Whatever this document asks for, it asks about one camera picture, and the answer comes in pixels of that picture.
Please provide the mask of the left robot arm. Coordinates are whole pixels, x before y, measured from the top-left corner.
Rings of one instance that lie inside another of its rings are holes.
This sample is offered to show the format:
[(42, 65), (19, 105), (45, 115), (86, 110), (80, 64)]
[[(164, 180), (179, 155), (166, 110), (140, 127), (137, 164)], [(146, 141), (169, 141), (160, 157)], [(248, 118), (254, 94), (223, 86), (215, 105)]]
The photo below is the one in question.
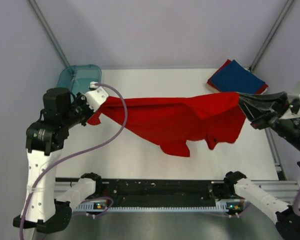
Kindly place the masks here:
[(56, 87), (43, 95), (39, 120), (26, 130), (26, 201), (21, 214), (13, 220), (14, 227), (34, 228), (43, 234), (63, 231), (78, 205), (89, 197), (96, 199), (103, 194), (101, 177), (85, 173), (75, 186), (55, 197), (56, 163), (69, 130), (76, 125), (85, 126), (108, 96), (102, 87), (77, 95), (68, 88)]

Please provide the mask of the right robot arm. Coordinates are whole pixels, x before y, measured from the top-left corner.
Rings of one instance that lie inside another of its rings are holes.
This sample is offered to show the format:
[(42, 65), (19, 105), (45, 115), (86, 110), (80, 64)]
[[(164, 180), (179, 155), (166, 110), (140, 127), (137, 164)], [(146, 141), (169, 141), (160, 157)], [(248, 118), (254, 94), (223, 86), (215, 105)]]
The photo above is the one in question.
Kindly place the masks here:
[[(239, 106), (251, 126), (271, 129), (300, 152), (300, 96), (286, 92), (269, 95), (239, 94)], [(275, 225), (284, 240), (300, 240), (300, 189), (296, 196), (283, 194), (288, 187), (258, 185), (240, 171), (228, 172), (223, 192), (229, 198), (241, 197), (260, 210)]]

